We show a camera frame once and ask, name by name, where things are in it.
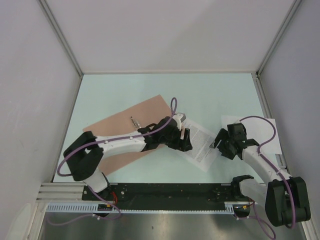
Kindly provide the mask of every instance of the white enclosure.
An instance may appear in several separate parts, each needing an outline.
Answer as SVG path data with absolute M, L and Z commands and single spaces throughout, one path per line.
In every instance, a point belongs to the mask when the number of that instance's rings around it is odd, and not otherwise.
M 163 72 L 253 73 L 256 112 L 277 121 L 289 170 L 308 187 L 306 237 L 318 239 L 319 9 L 318 0 L 2 1 L 0 239 L 52 181 L 83 75 Z
M 0 239 L 49 181 L 80 77 L 35 0 L 0 3 Z
M 320 1 L 305 1 L 261 74 L 290 171 L 307 183 L 320 224 Z
M 254 72 L 294 0 L 48 0 L 84 73 Z

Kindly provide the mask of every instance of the metal floor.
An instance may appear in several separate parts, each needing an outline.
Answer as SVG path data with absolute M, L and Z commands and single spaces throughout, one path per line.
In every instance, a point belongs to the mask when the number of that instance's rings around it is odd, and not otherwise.
M 83 213 L 46 213 L 54 223 Z M 275 227 L 277 240 L 304 240 L 302 227 Z M 124 214 L 117 220 L 83 218 L 66 226 L 44 221 L 39 240 L 268 240 L 256 220 L 232 215 Z

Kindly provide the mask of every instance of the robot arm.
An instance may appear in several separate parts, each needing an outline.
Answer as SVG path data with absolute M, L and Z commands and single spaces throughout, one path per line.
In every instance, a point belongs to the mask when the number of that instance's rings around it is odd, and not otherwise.
M 295 221 L 302 222 L 311 218 L 307 186 L 301 177 L 292 177 L 284 170 L 271 167 L 259 154 L 259 144 L 247 139 L 247 131 L 242 123 L 229 124 L 227 130 L 221 129 L 210 147 L 218 148 L 222 156 L 231 160 L 236 155 L 249 164 L 263 180 L 258 183 L 252 176 L 242 176 L 239 192 L 264 206 L 266 215 L 274 226 L 292 223 L 292 207 L 281 173 L 292 192 Z
M 160 129 L 169 119 L 167 116 L 158 124 L 153 123 L 129 134 L 118 136 L 94 136 L 91 131 L 84 132 L 63 153 L 66 157 L 85 144 L 97 142 L 77 151 L 67 161 L 73 179 L 85 182 L 93 191 L 99 193 L 109 186 L 106 176 L 98 169 L 102 159 L 123 153 L 153 150 L 160 144 L 182 152 L 192 150 L 190 129 L 185 128 L 182 137 L 182 122 L 186 119 L 183 113 L 175 114 L 163 129 L 149 134 Z

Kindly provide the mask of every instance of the small tool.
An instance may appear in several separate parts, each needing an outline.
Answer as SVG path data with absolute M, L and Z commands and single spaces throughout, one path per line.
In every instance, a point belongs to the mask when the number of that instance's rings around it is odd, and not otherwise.
M 131 116 L 131 122 L 132 122 L 132 124 L 133 124 L 135 129 L 140 129 L 141 128 L 140 123 L 137 120 L 133 119 L 132 116 Z

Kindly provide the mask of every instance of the metal profile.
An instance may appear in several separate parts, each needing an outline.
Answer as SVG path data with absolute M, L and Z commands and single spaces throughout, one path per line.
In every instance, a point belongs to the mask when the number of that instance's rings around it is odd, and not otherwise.
M 252 74 L 251 69 L 200 69 L 200 70 L 128 70 L 128 71 L 86 71 L 85 75 L 130 75 L 130 74 Z
M 118 213 L 116 210 L 100 211 L 99 203 L 62 203 L 51 202 L 46 212 L 48 213 Z M 198 210 L 198 211 L 174 211 L 174 210 L 126 210 L 120 209 L 123 214 L 235 214 L 232 204 L 225 204 L 225 210 Z
M 260 102 L 260 105 L 262 108 L 263 116 L 265 118 L 272 119 L 273 115 L 271 113 L 265 91 L 264 91 L 262 84 L 261 84 L 261 78 L 258 77 L 257 74 L 252 74 L 252 79 L 253 79 L 256 93 L 258 95 L 259 102 Z M 286 162 L 284 155 L 283 154 L 281 154 L 281 155 L 276 154 L 275 157 L 276 157 L 276 160 L 277 160 L 279 167 L 281 169 L 286 169 L 289 172 L 289 170 L 287 168 L 287 162 Z
M 44 15 L 46 16 L 49 24 L 51 25 L 55 35 L 57 36 L 59 42 L 61 43 L 62 45 L 62 48 L 64 49 L 64 51 L 66 52 L 67 56 L 69 57 L 71 63 L 73 64 L 76 72 L 78 73 L 79 77 L 82 78 L 83 77 L 83 72 L 80 68 L 80 65 L 73 53 L 73 51 L 71 50 L 71 47 L 70 45 L 68 44 L 67 40 L 66 40 L 66 37 L 64 36 L 53 12 L 51 11 L 48 3 L 46 0 L 37 0 Z
M 271 46 L 269 47 L 268 51 L 266 52 L 266 55 L 264 56 L 258 70 L 257 70 L 257 75 L 260 76 L 260 74 L 262 73 L 262 71 L 264 70 L 267 62 L 269 61 L 270 57 L 272 56 L 272 53 L 275 51 L 277 45 L 279 44 L 280 40 L 282 39 L 286 29 L 288 28 L 289 24 L 292 22 L 292 19 L 294 18 L 298 8 L 301 6 L 301 3 L 304 0 L 295 0 L 292 5 L 291 8 L 289 10 L 289 12 L 287 13 L 287 15 L 285 16 L 278 32 L 276 33 Z
M 74 203 L 82 201 L 82 183 L 43 183 L 40 187 L 37 203 Z
M 312 219 L 302 222 L 306 240 L 319 240 L 317 230 Z

